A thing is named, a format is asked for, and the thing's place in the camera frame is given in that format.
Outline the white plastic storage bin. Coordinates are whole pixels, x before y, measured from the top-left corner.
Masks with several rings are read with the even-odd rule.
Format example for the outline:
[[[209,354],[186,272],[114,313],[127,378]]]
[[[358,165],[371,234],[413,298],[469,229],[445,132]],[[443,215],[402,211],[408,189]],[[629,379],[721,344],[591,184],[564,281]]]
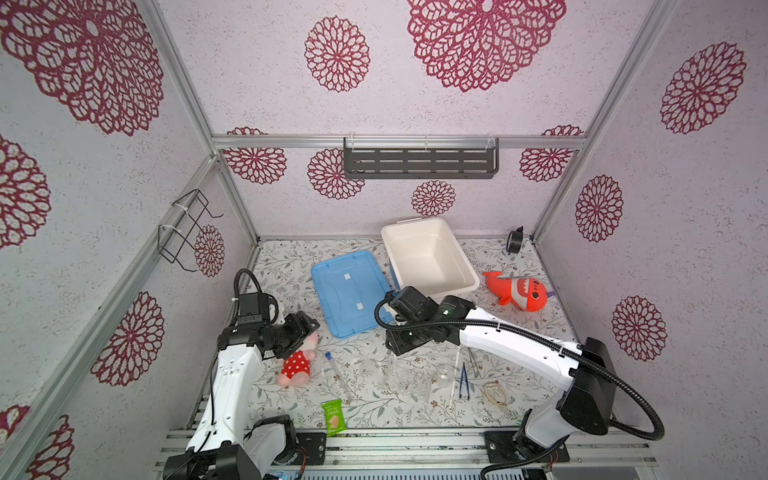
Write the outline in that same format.
[[[476,290],[479,277],[442,218],[386,225],[381,236],[398,289],[412,286],[436,301]]]

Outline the grey wall shelf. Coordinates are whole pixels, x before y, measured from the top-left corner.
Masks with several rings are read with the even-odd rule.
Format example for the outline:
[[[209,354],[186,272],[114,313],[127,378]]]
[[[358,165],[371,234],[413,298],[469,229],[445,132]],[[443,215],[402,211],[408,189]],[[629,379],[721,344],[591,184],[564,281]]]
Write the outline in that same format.
[[[344,174],[357,180],[487,180],[499,171],[499,149],[357,147],[344,138]]]

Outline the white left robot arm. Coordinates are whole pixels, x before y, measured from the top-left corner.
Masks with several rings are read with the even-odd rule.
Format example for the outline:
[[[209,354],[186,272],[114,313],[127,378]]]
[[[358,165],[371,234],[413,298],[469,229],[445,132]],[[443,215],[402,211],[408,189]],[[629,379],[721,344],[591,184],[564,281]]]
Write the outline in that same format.
[[[249,427],[246,400],[264,369],[265,354],[279,358],[316,342],[317,320],[299,311],[280,324],[240,322],[217,339],[218,357],[209,376],[211,393],[185,451],[167,459],[164,479],[271,479],[272,465],[309,464],[287,414]]]

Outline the blue tweezers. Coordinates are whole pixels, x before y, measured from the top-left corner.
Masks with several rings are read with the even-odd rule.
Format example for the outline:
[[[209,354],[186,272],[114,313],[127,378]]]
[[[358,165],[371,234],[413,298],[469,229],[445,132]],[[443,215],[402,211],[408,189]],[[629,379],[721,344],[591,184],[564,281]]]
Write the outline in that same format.
[[[469,384],[469,378],[468,378],[468,371],[466,368],[466,364],[462,364],[460,378],[459,378],[459,390],[458,390],[458,398],[459,399],[470,399],[470,384]]]

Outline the green snack packet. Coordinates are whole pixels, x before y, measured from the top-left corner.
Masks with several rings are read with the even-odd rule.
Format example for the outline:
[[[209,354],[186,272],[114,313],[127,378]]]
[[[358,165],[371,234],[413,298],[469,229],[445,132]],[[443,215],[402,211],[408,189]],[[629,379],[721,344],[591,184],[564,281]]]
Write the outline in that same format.
[[[323,403],[322,409],[325,417],[326,433],[329,437],[336,436],[347,429],[343,415],[343,401],[341,399]]]

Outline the aluminium frame post right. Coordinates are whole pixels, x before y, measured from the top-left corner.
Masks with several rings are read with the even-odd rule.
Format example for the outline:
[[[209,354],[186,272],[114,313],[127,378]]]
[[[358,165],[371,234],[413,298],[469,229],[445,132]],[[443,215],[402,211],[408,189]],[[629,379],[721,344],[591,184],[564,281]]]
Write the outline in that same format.
[[[592,153],[607,133],[623,101],[631,92],[633,84],[649,60],[678,6],[679,1],[673,0],[656,0],[651,3],[630,44],[630,48],[587,127],[583,145],[573,147],[574,156],[569,161],[546,208],[536,223],[530,237],[534,246],[539,247],[542,244],[556,216],[573,190],[574,184],[588,165]]]

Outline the glass stirring rod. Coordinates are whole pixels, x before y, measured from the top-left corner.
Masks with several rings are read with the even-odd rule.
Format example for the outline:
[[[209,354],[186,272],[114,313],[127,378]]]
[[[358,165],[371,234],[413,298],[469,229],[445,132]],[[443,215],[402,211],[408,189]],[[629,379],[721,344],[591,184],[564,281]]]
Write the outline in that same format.
[[[457,347],[456,354],[455,354],[455,360],[454,360],[454,365],[453,365],[453,369],[452,369],[452,374],[453,374],[452,384],[451,384],[451,388],[450,388],[450,397],[449,397],[449,402],[448,402],[448,407],[447,407],[449,409],[454,409],[455,408],[455,404],[456,404],[457,386],[458,386],[459,379],[460,379],[460,368],[459,368],[460,365],[459,364],[460,364],[460,360],[461,360],[461,350],[462,350],[461,346]]]

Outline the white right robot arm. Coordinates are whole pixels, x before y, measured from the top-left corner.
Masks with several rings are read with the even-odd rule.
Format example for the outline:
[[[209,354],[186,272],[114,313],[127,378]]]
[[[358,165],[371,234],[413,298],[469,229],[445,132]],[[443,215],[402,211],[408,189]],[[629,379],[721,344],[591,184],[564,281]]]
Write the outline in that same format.
[[[518,464],[547,458],[577,432],[605,435],[615,428],[650,441],[665,435],[659,414],[616,374],[606,346],[594,338],[579,344],[545,337],[458,297],[442,305],[431,300],[417,304],[392,300],[389,305],[396,313],[394,322],[378,323],[386,331],[386,347],[397,356],[430,342],[450,342],[492,353],[558,387],[552,398],[524,414],[508,456]],[[625,393],[645,413],[649,430],[615,418],[617,392]]]

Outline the blue plastic bin lid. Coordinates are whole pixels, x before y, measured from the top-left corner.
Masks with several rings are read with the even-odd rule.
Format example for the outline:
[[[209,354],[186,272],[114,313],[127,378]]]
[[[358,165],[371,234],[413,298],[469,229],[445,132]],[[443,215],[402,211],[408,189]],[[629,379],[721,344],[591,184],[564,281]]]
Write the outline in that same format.
[[[344,339],[378,327],[374,308],[391,288],[370,251],[317,263],[311,275],[334,337]]]

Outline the pink frog plush toy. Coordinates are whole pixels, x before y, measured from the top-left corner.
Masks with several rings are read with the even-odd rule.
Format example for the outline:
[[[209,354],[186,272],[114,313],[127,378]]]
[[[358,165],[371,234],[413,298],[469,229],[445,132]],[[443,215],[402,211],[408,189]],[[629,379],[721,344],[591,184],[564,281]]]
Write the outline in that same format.
[[[304,387],[311,377],[311,363],[317,356],[319,335],[312,333],[299,349],[283,363],[281,372],[276,377],[280,387]]]

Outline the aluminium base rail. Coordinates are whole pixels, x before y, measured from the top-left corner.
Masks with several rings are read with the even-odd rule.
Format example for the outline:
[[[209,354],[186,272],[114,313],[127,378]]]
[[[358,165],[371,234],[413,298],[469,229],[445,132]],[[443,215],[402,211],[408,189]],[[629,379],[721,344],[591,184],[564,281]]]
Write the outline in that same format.
[[[330,472],[445,471],[457,477],[478,473],[491,464],[520,462],[513,452],[512,428],[393,428],[349,429],[329,437],[323,429],[300,429],[298,454],[278,470],[294,473],[305,467],[304,477]],[[530,468],[626,468],[640,478],[651,478],[658,462],[650,443],[621,432],[605,436],[574,434]]]

